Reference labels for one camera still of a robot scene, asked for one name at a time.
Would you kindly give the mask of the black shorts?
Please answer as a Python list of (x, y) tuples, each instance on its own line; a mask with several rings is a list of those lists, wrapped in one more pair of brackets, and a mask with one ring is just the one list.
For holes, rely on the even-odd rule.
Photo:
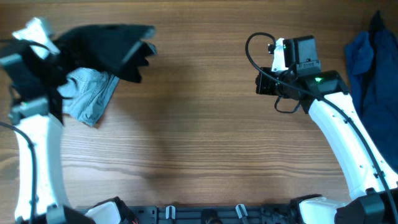
[(64, 75), (55, 75), (51, 85), (67, 83), (67, 75), (78, 68), (108, 72), (133, 83), (141, 82), (139, 67), (147, 66), (147, 57), (156, 48), (146, 39), (155, 34), (152, 26), (105, 24), (76, 27), (52, 41), (60, 50)]

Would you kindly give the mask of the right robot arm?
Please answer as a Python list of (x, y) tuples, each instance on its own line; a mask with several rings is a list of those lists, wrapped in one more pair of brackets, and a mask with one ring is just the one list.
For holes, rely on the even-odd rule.
[(322, 195), (291, 200), (291, 223), (396, 223), (397, 173), (363, 126), (346, 83), (323, 71), (313, 36), (272, 39), (270, 67), (259, 67), (256, 93), (297, 102), (326, 137), (343, 171), (350, 201)]

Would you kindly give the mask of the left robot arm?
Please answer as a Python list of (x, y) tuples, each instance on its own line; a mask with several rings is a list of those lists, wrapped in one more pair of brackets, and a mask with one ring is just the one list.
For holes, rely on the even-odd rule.
[(69, 206), (60, 161), (63, 98), (57, 88), (78, 64), (68, 53), (32, 40), (2, 40), (9, 75), (10, 122), (19, 147), (16, 223), (94, 223)]

